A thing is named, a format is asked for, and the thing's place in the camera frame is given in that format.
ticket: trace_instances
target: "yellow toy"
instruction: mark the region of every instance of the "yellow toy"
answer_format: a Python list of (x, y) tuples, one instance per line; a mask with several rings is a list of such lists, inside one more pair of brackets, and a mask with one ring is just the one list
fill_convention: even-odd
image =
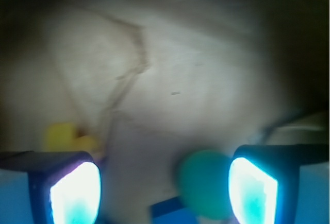
[(44, 150), (48, 152), (86, 151), (93, 156), (95, 162), (105, 156), (105, 150), (95, 137), (78, 137), (77, 127), (73, 123), (50, 125), (45, 139)]

